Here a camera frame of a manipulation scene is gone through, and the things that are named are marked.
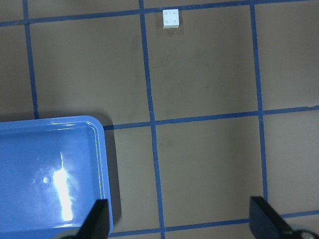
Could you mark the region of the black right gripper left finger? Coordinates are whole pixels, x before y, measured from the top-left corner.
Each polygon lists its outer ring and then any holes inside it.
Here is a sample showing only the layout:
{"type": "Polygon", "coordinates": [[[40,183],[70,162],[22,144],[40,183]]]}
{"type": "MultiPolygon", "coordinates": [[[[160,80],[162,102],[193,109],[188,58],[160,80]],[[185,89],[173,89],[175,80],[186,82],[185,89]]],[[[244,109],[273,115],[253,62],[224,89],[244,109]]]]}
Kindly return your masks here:
{"type": "Polygon", "coordinates": [[[107,239],[110,232],[109,205],[107,199],[97,200],[82,227],[77,239],[107,239]]]}

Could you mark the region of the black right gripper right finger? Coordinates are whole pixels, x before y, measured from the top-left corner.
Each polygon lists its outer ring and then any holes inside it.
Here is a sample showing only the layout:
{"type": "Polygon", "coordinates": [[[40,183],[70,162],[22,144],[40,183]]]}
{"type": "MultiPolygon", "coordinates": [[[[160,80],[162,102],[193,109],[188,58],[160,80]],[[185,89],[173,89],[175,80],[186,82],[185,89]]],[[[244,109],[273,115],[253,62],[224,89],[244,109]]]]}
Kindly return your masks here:
{"type": "Polygon", "coordinates": [[[293,238],[293,229],[261,196],[250,197],[250,231],[256,239],[293,238]]]}

